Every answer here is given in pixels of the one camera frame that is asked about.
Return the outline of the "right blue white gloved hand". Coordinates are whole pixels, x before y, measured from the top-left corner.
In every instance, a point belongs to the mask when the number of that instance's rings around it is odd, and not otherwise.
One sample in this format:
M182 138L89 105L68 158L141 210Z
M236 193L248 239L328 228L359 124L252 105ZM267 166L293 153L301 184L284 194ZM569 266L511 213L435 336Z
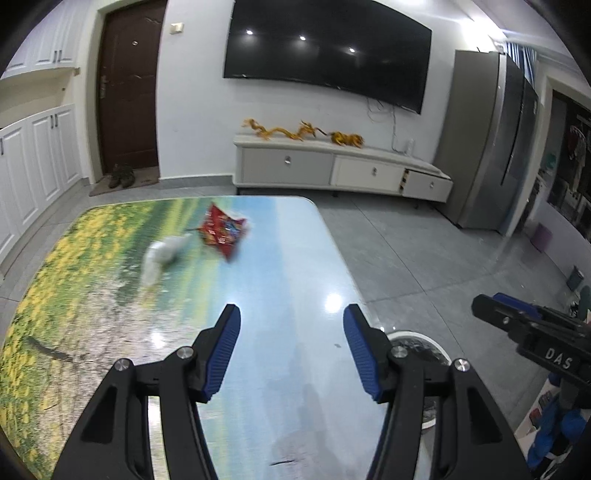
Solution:
M550 373L549 388L538 397L529 419L535 428L526 460L534 479L550 479L581 440L590 420L590 396L576 387L563 386L563 378Z

